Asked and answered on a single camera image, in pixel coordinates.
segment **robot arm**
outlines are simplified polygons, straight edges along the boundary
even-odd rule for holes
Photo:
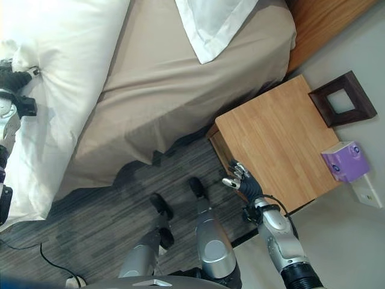
[[[37,75],[37,67],[12,72],[10,60],[0,62],[0,226],[5,223],[11,205],[12,189],[4,185],[4,179],[16,131],[23,116],[35,116],[37,112],[35,100],[19,93]]]
[[[265,240],[271,260],[287,289],[323,288],[310,265],[291,220],[280,213],[278,205],[269,204],[262,188],[243,164],[232,161],[235,179],[223,183],[239,190],[248,200],[248,219],[255,222]]]

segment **black cable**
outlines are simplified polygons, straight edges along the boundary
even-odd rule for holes
[[[59,266],[59,265],[56,265],[56,264],[52,263],[51,261],[49,261],[49,260],[44,256],[44,254],[43,254],[43,243],[40,243],[40,255],[41,255],[41,256],[43,257],[43,259],[46,260],[47,263],[50,264],[51,266],[54,266],[54,267],[59,268],[59,269],[61,269],[61,270],[64,270],[64,271],[66,271],[67,273],[69,273],[70,275],[72,275],[72,277],[74,277],[75,280],[76,280],[76,282],[78,283],[79,288],[82,287],[82,285],[80,284],[79,278],[78,278],[72,271],[70,271],[70,270],[67,269],[67,268],[64,268],[64,267],[61,267],[61,266]]]
[[[4,245],[6,245],[8,248],[13,249],[13,250],[27,250],[27,249],[30,249],[30,248],[35,248],[35,247],[37,247],[37,246],[40,246],[40,243],[39,243],[39,244],[31,245],[31,246],[28,246],[28,247],[17,248],[17,247],[13,247],[13,246],[9,245],[9,244],[8,244],[6,241],[4,241],[4,240],[1,240],[1,239],[0,239],[0,242],[3,243]]]
[[[299,236],[298,236],[297,228],[295,227],[294,222],[293,222],[293,220],[291,219],[291,216],[289,215],[289,212],[287,211],[287,209],[286,209],[286,207],[284,206],[284,204],[283,204],[280,200],[278,200],[276,197],[274,197],[274,196],[272,196],[272,195],[269,195],[269,194],[261,194],[260,196],[261,196],[261,197],[267,197],[268,199],[272,199],[272,200],[276,201],[276,202],[283,208],[283,210],[284,210],[285,213],[286,213],[286,217],[289,219],[289,222],[290,222],[290,224],[291,224],[291,226],[292,226],[292,228],[293,228],[293,234],[295,235],[295,237],[296,237],[297,239],[300,239]]]
[[[44,254],[43,254],[43,243],[39,243],[39,244],[27,246],[27,247],[13,247],[13,246],[9,245],[6,241],[4,241],[4,240],[2,240],[2,239],[0,239],[0,243],[5,244],[8,248],[13,249],[13,250],[27,250],[27,249],[31,249],[31,248],[35,248],[35,247],[37,247],[37,246],[40,246],[40,255],[42,256],[42,258],[43,258],[48,264],[50,264],[51,266],[54,266],[54,267],[56,267],[56,268],[59,268],[59,269],[61,269],[61,270],[66,271],[68,274],[70,274],[72,277],[75,278],[76,283],[78,283],[79,288],[82,287],[82,285],[80,284],[79,278],[78,278],[72,271],[70,271],[70,270],[67,269],[67,268],[64,268],[64,267],[61,267],[61,266],[59,266],[59,265],[56,265],[56,264],[52,263],[51,261],[49,261],[49,260],[44,256]]]

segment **picture frame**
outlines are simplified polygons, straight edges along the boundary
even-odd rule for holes
[[[342,113],[337,113],[327,96],[342,89],[347,93],[354,108]],[[320,88],[313,90],[309,93],[309,96],[328,127],[371,119],[377,115],[377,111],[353,71],[349,71]]]

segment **power cord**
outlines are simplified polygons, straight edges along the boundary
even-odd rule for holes
[[[40,255],[42,256],[42,258],[43,258],[48,264],[50,264],[51,266],[54,266],[54,267],[56,267],[56,268],[59,268],[59,269],[61,269],[61,270],[66,271],[68,274],[70,274],[72,277],[74,277],[74,279],[76,280],[76,283],[78,283],[79,288],[82,287],[81,284],[80,284],[79,278],[78,278],[72,271],[70,271],[70,270],[67,269],[67,268],[64,268],[64,267],[61,267],[61,266],[59,266],[59,265],[56,265],[56,264],[52,263],[51,261],[49,261],[49,260],[47,259],[47,257],[44,256],[44,254],[43,254],[43,243],[39,243],[39,244],[27,246],[27,247],[14,247],[14,246],[9,245],[6,241],[4,241],[4,240],[2,240],[2,239],[0,239],[0,243],[3,243],[3,244],[6,245],[8,248],[13,249],[13,250],[27,250],[27,249],[32,249],[32,248],[35,248],[35,247],[37,247],[37,246],[40,246]]]

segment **robot leg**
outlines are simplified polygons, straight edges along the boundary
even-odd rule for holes
[[[167,250],[174,244],[168,225],[168,221],[173,217],[171,208],[158,194],[152,194],[150,200],[158,210],[159,216],[152,230],[144,235],[128,253],[119,278],[153,275],[158,263],[159,246]]]
[[[214,216],[201,182],[192,178],[189,184],[198,198],[196,234],[202,277],[229,288],[241,288],[241,274],[226,232]]]

